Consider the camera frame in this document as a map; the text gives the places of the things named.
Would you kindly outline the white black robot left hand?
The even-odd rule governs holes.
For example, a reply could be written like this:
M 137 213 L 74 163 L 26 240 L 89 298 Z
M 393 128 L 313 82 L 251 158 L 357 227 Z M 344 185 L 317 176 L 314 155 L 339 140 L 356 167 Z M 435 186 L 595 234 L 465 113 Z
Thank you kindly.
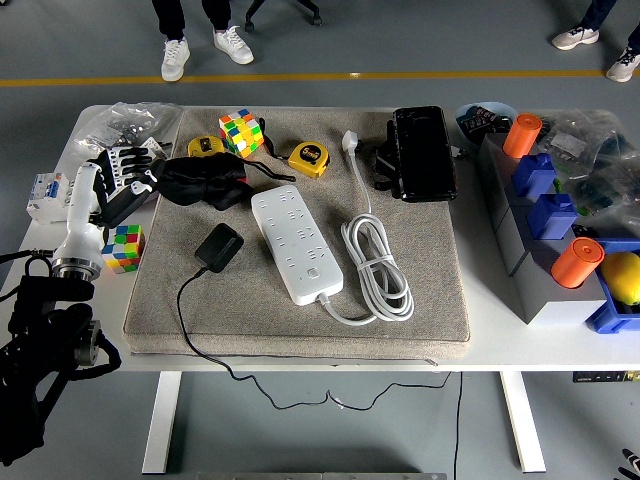
M 57 276 L 103 265 L 103 231 L 137 210 L 156 190 L 162 161 L 141 146 L 113 147 L 78 169 L 67 214 L 67 236 L 53 256 Z

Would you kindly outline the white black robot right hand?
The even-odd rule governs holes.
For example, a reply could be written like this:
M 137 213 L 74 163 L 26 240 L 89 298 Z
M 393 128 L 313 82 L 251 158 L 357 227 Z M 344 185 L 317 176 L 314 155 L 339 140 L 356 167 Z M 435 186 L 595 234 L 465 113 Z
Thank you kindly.
M 618 473 L 625 479 L 640 480 L 640 458 L 637 454 L 627 448 L 622 449 L 624 459 L 629 463 L 629 467 L 619 467 Z

